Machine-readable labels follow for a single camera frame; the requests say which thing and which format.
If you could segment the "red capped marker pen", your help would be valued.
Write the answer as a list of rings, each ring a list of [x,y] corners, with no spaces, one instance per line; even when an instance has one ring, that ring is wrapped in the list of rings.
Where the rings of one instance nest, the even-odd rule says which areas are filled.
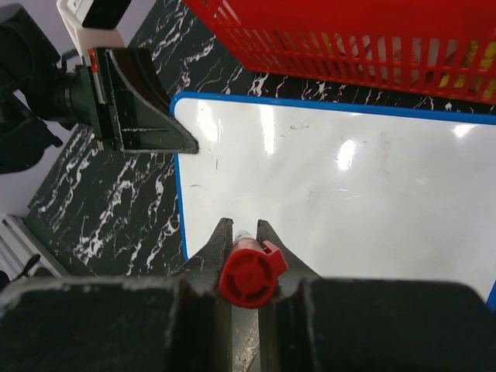
[[[219,291],[225,300],[240,308],[261,308],[278,286],[278,278],[288,270],[281,249],[271,241],[258,242],[240,230],[219,278]]]

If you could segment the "red plastic shopping basket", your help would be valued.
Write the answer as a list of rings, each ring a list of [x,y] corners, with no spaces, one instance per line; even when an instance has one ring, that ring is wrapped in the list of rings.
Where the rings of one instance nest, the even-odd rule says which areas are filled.
[[[190,1],[248,70],[492,104],[493,1]]]

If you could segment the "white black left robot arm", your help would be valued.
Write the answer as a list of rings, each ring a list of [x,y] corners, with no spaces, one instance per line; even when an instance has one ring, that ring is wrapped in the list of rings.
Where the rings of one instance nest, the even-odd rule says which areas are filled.
[[[19,3],[1,8],[1,172],[36,165],[62,142],[48,122],[89,127],[100,150],[196,154],[198,141],[170,113],[150,51],[125,45],[127,1],[59,1],[74,43],[58,53]]]

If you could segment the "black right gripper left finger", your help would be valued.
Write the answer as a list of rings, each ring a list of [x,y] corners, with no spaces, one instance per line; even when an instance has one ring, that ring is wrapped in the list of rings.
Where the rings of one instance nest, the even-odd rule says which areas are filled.
[[[220,219],[206,244],[174,273],[179,292],[170,324],[167,371],[232,369],[232,305],[219,290],[233,244],[232,223]]]

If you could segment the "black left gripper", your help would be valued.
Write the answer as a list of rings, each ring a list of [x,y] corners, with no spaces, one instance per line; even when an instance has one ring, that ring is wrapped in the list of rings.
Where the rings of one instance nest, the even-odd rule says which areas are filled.
[[[84,124],[100,150],[196,154],[198,141],[170,113],[147,48],[91,48],[76,66]]]

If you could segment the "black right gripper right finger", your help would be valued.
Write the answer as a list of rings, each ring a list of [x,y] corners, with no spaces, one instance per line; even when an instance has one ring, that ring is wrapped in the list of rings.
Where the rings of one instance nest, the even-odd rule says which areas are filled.
[[[310,357],[301,282],[319,276],[285,246],[269,222],[261,219],[257,223],[257,241],[266,240],[280,249],[288,269],[278,276],[272,299],[258,310],[260,369],[305,370]]]

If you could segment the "blue framed whiteboard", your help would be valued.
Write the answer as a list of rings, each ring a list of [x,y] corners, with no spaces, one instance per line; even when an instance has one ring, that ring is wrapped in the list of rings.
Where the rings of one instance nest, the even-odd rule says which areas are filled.
[[[185,258],[267,220],[322,276],[456,281],[495,305],[495,118],[185,92],[174,157]]]

